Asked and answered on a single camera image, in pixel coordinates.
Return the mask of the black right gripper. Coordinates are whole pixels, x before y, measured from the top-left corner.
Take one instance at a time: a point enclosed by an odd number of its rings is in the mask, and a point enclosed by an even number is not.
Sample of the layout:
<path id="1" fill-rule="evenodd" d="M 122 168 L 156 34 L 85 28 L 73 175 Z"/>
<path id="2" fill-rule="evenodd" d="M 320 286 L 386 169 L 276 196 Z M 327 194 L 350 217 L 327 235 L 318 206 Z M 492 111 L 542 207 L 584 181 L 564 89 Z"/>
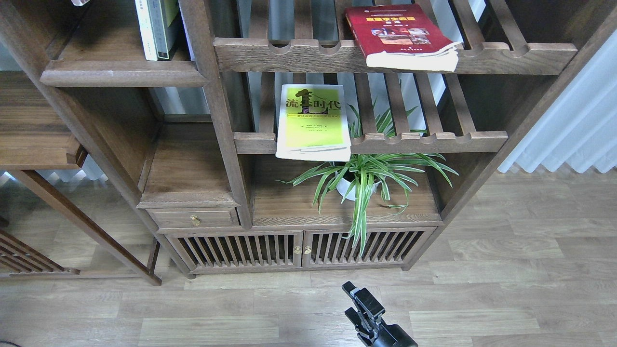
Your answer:
<path id="1" fill-rule="evenodd" d="M 345 315 L 354 325 L 357 338 L 366 347 L 418 347 L 418 343 L 399 325 L 381 323 L 386 310 L 366 288 L 359 289 L 347 281 L 342 290 L 355 305 L 355 309 L 349 307 Z"/>

